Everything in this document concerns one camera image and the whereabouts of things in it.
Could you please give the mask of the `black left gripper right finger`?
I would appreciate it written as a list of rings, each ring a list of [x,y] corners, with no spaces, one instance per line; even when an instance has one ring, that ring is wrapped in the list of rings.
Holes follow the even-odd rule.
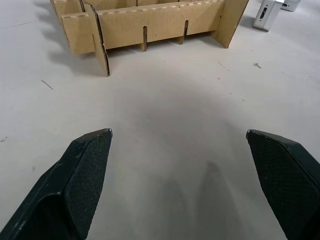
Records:
[[[320,238],[320,164],[298,142],[246,133],[261,189],[289,240]]]

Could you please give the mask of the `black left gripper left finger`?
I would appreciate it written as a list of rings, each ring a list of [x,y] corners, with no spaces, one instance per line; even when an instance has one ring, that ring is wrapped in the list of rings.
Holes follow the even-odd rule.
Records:
[[[85,240],[102,193],[113,132],[73,140],[26,195],[2,240]]]

